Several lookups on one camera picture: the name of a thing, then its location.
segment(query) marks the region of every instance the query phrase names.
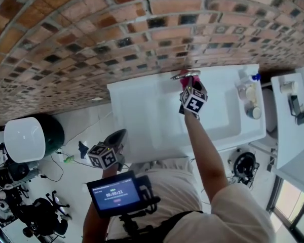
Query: backpack strap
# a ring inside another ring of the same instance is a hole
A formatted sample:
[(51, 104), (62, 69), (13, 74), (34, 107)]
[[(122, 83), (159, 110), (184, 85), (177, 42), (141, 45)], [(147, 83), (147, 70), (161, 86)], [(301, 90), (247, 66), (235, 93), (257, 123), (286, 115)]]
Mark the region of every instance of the backpack strap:
[(183, 212), (178, 213), (175, 216), (172, 216), (166, 221), (163, 221), (161, 225), (155, 229), (153, 229), (151, 232), (141, 234), (135, 237), (126, 237), (126, 238), (120, 238), (120, 239), (110, 239), (106, 242), (108, 243), (162, 243), (165, 237), (168, 235), (170, 230), (173, 229), (173, 227), (178, 223), (179, 220), (181, 220), (182, 217), (186, 216), (189, 213), (192, 212), (199, 212), (203, 213), (202, 211), (189, 211), (189, 212)]

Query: pink object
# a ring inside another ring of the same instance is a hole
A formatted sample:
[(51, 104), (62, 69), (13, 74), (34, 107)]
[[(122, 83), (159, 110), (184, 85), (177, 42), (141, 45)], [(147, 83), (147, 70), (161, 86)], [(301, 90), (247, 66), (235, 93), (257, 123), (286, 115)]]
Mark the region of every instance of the pink object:
[[(187, 69), (183, 69), (183, 70), (180, 72), (180, 74), (185, 74), (185, 73), (187, 73), (187, 72), (188, 72)], [(181, 82), (181, 84), (182, 84), (182, 89), (183, 89), (183, 90), (184, 90), (184, 89), (186, 88), (186, 86), (188, 85), (189, 78), (190, 78), (190, 77), (185, 77), (185, 78), (182, 78), (182, 79), (180, 80), (180, 82)], [(199, 81), (199, 82), (200, 82), (199, 76), (194, 75), (193, 78), (194, 78), (194, 83), (195, 83), (196, 81)]]

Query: hand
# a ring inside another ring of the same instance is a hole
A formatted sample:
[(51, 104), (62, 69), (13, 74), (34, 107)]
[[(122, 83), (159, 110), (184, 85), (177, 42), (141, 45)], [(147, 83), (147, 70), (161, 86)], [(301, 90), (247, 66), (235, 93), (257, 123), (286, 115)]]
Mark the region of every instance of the hand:
[(102, 172), (102, 178), (106, 178), (106, 177), (117, 175), (117, 169), (118, 169), (118, 167), (119, 167), (119, 164), (115, 163), (110, 168), (105, 169)]

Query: screen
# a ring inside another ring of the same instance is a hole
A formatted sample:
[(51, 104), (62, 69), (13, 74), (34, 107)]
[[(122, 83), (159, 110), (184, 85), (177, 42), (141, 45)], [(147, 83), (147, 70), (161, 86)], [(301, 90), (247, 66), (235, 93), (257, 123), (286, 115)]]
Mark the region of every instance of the screen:
[(140, 201), (132, 178), (92, 189), (101, 210), (117, 208)]

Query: apriltag cube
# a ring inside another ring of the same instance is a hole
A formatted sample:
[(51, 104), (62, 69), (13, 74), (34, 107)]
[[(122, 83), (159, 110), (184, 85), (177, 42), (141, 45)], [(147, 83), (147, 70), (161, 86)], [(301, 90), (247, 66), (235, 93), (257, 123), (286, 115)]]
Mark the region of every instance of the apriltag cube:
[(193, 87), (187, 86), (181, 94), (181, 103), (183, 108), (198, 114), (204, 103), (206, 103), (206, 95)]
[(93, 146), (88, 152), (89, 159), (94, 167), (103, 170), (118, 162), (117, 155), (112, 147), (105, 146), (102, 142)]

